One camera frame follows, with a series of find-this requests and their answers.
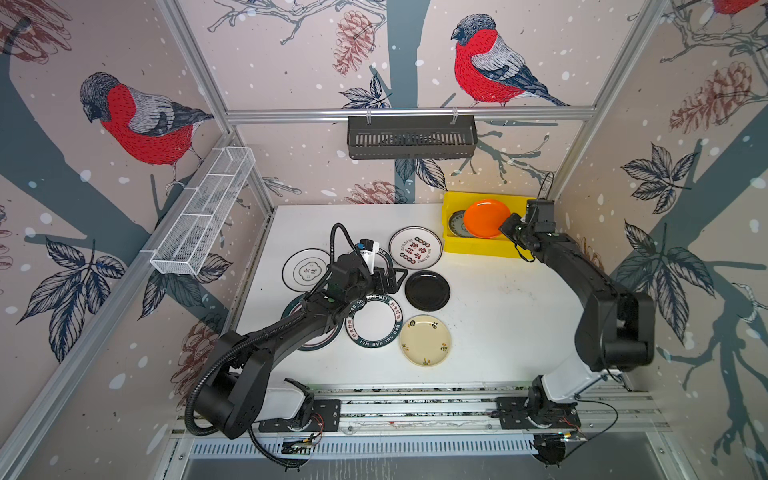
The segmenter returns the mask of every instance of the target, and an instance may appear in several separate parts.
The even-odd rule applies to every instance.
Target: pine cone illustration
[[[72,17],[53,0],[0,0],[0,39],[5,42],[24,18],[31,25],[14,39],[11,55],[43,64],[59,48],[71,50],[67,42],[71,35],[63,21]]]
[[[179,358],[178,371],[170,378],[176,384],[174,393],[181,395],[177,409],[187,405],[187,397],[194,387],[197,377],[202,373],[208,354],[216,346],[219,336],[203,322],[195,323],[190,329],[181,347],[183,355]]]
[[[362,12],[346,12],[337,25],[336,36],[333,67],[345,77],[350,70],[357,71],[373,51],[373,24]]]
[[[682,127],[684,134],[706,130],[710,124],[720,125],[749,97],[752,88],[752,69],[735,61],[728,68],[716,70],[707,77],[703,87],[696,89],[672,111],[670,131]]]
[[[344,197],[348,204],[404,204],[406,196],[398,187],[384,180],[374,180],[372,184],[355,185],[351,197]]]

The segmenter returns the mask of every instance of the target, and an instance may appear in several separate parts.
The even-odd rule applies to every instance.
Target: yellow plate
[[[414,316],[400,332],[400,349],[418,366],[435,366],[451,351],[451,333],[434,316]]]

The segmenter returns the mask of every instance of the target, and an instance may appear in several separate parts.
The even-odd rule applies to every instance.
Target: gray floor
[[[316,460],[300,472],[285,471],[264,459],[193,460],[184,480],[284,478],[286,480],[453,480],[477,478],[594,480],[663,479],[643,433],[606,433],[562,464],[545,468],[528,455]]]

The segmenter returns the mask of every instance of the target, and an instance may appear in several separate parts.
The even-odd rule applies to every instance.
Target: bird head
[[[115,77],[103,71],[94,73],[85,79],[80,87],[80,101],[83,104],[83,111],[88,121],[93,122],[96,119],[101,121],[112,120],[107,97],[110,90],[119,84],[120,82]]]
[[[474,15],[468,15],[456,25],[456,28],[451,35],[451,40],[456,40],[462,47],[467,46],[467,43],[475,36],[475,33],[481,30],[495,30],[496,22],[493,21],[490,15],[485,13],[475,13]]]

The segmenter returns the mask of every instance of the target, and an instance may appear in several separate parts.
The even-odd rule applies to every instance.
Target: black metal basket
[[[346,144],[354,160],[469,158],[478,144],[472,115],[371,117],[370,122],[349,118]]]

